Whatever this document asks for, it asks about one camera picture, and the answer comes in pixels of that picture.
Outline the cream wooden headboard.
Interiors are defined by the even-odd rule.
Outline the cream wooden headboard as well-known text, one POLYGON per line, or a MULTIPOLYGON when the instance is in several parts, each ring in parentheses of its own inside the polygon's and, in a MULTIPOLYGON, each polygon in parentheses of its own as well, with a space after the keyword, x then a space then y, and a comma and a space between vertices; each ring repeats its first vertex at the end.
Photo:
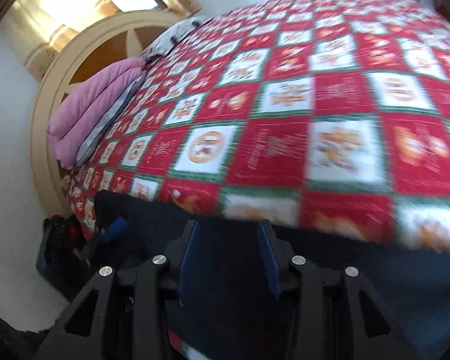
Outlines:
POLYGON ((62 191, 62 168, 46 135, 52 113, 83 81, 111 63, 139 55, 182 18, 167 10, 121 12, 83 30, 52 61, 34 104, 29 147, 32 179, 46 216, 71 215, 62 191))

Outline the pink folded quilt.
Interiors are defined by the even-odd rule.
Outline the pink folded quilt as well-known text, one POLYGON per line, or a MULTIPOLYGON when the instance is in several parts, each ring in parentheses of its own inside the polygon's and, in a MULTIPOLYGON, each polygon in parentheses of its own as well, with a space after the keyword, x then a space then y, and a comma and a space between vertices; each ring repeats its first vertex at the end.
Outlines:
POLYGON ((47 125, 49 149, 65 169, 76 166, 76 155, 101 117, 145 68, 130 57, 111 63, 74 88, 52 114, 47 125))

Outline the yellow curtain left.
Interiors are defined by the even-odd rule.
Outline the yellow curtain left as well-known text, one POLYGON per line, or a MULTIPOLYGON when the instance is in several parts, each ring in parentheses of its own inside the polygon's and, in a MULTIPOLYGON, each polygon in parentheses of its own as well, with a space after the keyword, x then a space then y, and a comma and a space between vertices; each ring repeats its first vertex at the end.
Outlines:
POLYGON ((119 11, 112 0, 15 0, 1 31, 21 65, 41 81, 75 36, 119 11))

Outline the black pants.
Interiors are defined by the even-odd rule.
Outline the black pants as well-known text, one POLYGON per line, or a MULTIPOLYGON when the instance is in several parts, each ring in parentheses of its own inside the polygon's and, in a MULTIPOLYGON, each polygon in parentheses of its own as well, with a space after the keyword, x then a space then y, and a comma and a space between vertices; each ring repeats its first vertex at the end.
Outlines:
POLYGON ((100 191, 97 256, 166 358, 450 359, 450 254, 100 191))

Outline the white floral pillow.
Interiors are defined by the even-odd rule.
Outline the white floral pillow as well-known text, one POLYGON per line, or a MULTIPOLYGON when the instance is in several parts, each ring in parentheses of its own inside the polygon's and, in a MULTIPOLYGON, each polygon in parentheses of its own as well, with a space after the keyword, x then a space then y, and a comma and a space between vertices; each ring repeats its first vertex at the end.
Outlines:
POLYGON ((182 19, 159 35, 140 53, 139 57, 147 62, 155 57, 168 55, 190 33, 210 21, 211 18, 205 16, 192 16, 182 19))

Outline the red patchwork bedspread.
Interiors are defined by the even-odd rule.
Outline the red patchwork bedspread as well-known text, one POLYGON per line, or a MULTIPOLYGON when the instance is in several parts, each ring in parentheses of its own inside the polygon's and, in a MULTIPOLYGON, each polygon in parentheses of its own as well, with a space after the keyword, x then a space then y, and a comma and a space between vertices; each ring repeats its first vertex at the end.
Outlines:
POLYGON ((423 359, 450 344, 450 22, 414 0, 269 0, 151 66, 64 177, 87 233, 100 190, 268 219, 406 254, 382 294, 423 359))

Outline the grey patterned pillow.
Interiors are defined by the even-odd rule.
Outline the grey patterned pillow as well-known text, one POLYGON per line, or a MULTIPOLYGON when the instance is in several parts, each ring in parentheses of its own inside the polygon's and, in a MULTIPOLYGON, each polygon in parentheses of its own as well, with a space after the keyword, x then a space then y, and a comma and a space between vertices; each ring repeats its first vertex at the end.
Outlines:
POLYGON ((86 163, 86 161, 88 161, 89 158, 91 158, 101 139, 106 135, 116 119, 128 106, 128 103, 136 94, 139 87, 143 84, 144 80, 145 75, 141 75, 133 82, 130 82, 129 86, 124 89, 113 105, 103 114, 103 116, 100 117, 94 128, 86 136, 78 149, 75 156, 76 167, 81 167, 86 163))

